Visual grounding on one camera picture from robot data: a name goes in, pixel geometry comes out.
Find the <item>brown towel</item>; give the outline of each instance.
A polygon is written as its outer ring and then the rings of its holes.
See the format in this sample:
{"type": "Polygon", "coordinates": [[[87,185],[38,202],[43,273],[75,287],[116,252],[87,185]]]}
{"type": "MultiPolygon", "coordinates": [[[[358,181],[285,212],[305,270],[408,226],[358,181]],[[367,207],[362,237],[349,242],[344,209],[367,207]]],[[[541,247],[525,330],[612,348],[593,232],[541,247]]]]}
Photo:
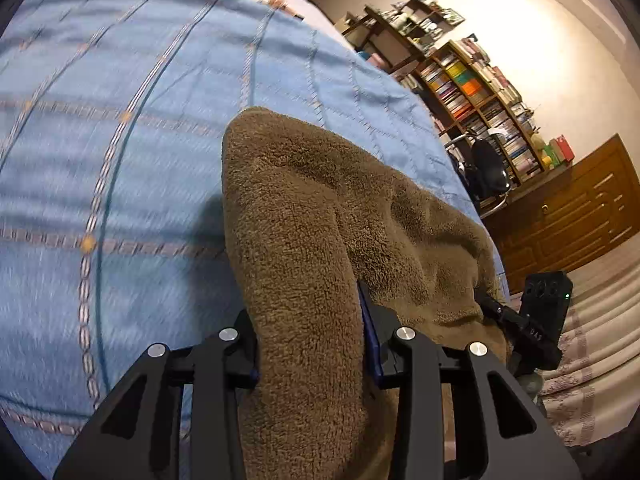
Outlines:
{"type": "Polygon", "coordinates": [[[248,478],[386,478],[397,394],[363,373],[356,279],[434,341],[480,340],[504,359],[474,303],[476,285],[498,294],[484,229],[338,135],[263,108],[229,125],[222,178],[260,347],[239,416],[248,478]]]}

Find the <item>white wall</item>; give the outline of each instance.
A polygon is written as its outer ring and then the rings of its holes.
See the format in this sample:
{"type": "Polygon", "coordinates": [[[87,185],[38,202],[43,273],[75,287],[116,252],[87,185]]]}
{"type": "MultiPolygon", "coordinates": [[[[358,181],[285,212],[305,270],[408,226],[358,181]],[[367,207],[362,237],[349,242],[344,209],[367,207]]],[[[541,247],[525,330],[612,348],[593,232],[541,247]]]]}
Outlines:
{"type": "MultiPolygon", "coordinates": [[[[312,0],[332,19],[365,3],[312,0]]],[[[619,133],[640,168],[640,100],[609,50],[555,0],[439,0],[466,18],[445,39],[474,32],[515,85],[545,139],[565,135],[576,161],[619,133]]]]}
{"type": "Polygon", "coordinates": [[[625,67],[640,96],[640,48],[610,0],[556,0],[578,18],[625,67]]]}

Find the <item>wooden cabinet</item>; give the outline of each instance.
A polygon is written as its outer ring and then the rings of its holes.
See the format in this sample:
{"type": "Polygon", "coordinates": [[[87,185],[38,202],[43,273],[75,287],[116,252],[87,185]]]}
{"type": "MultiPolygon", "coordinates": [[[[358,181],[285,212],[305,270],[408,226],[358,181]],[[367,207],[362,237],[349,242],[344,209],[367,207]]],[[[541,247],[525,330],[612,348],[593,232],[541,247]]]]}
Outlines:
{"type": "Polygon", "coordinates": [[[532,272],[576,269],[640,230],[640,184],[620,136],[556,171],[484,220],[511,294],[532,272]]]}

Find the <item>metal screw head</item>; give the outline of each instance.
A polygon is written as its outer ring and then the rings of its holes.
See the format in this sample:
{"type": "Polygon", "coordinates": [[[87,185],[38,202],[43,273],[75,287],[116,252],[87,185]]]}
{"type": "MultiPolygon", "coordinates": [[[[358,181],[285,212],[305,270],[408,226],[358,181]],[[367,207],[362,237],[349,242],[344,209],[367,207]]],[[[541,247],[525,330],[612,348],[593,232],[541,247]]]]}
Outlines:
{"type": "Polygon", "coordinates": [[[233,341],[236,337],[238,337],[238,330],[235,328],[223,328],[218,337],[222,339],[222,341],[233,341]]]}
{"type": "Polygon", "coordinates": [[[478,357],[482,357],[487,353],[487,349],[484,343],[478,341],[476,341],[475,343],[471,343],[471,345],[469,345],[469,350],[471,350],[472,354],[477,355],[478,357]]]}
{"type": "Polygon", "coordinates": [[[396,330],[396,335],[400,339],[404,339],[405,341],[409,341],[415,337],[415,330],[413,328],[409,328],[407,326],[401,326],[398,330],[396,330]]]}
{"type": "Polygon", "coordinates": [[[162,343],[155,343],[146,350],[146,353],[149,357],[161,357],[164,355],[165,351],[166,348],[162,343]]]}

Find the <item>bed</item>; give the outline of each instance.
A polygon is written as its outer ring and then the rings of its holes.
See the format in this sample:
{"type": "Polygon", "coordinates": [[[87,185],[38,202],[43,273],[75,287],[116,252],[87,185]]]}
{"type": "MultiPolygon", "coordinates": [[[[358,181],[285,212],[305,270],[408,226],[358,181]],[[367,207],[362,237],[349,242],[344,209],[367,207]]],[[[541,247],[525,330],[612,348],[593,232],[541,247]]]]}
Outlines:
{"type": "Polygon", "coordinates": [[[333,130],[480,222],[418,98],[289,3],[304,23],[257,0],[25,0],[1,38],[0,413],[48,478],[143,349],[241,308],[220,202],[240,110],[333,130]]]}

